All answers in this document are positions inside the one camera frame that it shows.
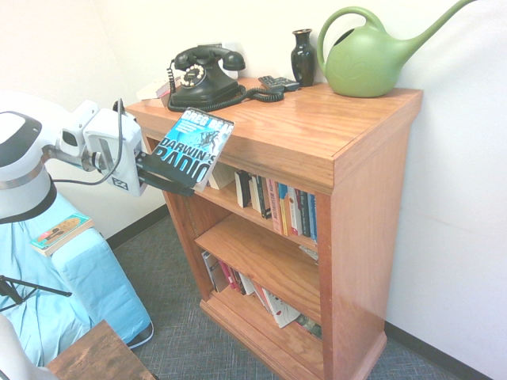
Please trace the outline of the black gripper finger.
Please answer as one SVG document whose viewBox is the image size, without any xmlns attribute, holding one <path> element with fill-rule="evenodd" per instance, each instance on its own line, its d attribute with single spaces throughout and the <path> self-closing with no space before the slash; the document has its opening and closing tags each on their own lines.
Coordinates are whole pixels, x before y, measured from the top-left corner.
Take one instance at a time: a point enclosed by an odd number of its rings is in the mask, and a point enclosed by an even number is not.
<svg viewBox="0 0 507 380">
<path fill-rule="evenodd" d="M 158 177 L 153 173 L 138 172 L 138 176 L 139 180 L 144 184 L 148 184 L 154 188 L 158 188 L 166 192 L 171 192 L 173 194 L 181 196 L 192 196 L 194 194 L 193 189 L 186 188 L 178 182 Z"/>
<path fill-rule="evenodd" d="M 140 151 L 136 155 L 136 165 L 138 170 L 145 171 L 154 171 L 157 167 L 158 159 L 154 157 L 152 154 L 148 154 L 147 152 Z"/>
</svg>

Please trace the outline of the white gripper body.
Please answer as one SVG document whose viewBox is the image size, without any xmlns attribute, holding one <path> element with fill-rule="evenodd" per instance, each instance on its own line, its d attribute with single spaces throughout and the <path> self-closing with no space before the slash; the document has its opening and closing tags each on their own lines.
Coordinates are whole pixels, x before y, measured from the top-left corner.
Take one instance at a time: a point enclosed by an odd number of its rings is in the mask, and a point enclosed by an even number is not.
<svg viewBox="0 0 507 380">
<path fill-rule="evenodd" d="M 106 183 L 132 196 L 141 196 L 143 185 L 139 181 L 135 162 L 135 156 L 143 149 L 141 128 L 129 114 L 121 116 L 121 124 L 122 144 L 119 140 L 118 113 L 111 109 L 100 110 L 84 129 L 86 148 L 90 153 L 101 154 L 101 171 L 107 175 L 116 164 L 122 146 L 120 163 Z"/>
</svg>

